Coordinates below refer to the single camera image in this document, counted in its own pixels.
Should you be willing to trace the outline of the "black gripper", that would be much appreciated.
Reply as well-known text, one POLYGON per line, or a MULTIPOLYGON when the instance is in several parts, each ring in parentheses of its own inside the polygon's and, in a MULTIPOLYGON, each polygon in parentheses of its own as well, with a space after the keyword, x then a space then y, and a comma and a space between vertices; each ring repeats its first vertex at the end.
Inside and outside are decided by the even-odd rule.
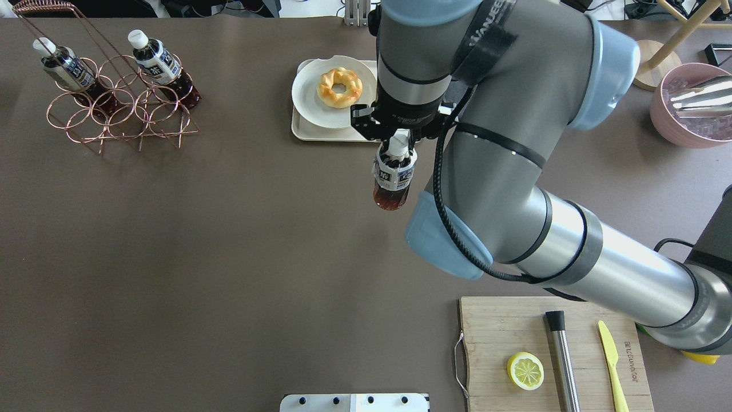
POLYGON ((399 129, 410 130, 412 136, 408 138, 408 154, 409 157, 416 157, 416 144, 421 139, 436 139, 456 106, 455 102, 446 102, 441 98, 427 104, 405 104, 378 86, 376 101, 369 105, 350 106, 351 127, 369 141, 382 141, 377 149, 377 159, 380 161, 395 159, 389 151, 391 137, 399 129))

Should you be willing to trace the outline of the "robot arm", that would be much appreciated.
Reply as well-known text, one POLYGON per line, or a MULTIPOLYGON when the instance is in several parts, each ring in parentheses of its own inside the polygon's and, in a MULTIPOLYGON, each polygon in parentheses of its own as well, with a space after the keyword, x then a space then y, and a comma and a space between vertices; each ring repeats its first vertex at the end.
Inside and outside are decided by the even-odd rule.
POLYGON ((567 128, 611 114, 639 66, 635 41, 552 1, 382 1, 377 97, 353 127, 437 138, 407 243, 447 273, 536 284, 628 316, 657 341, 730 354, 730 190, 683 263, 541 189, 567 128))

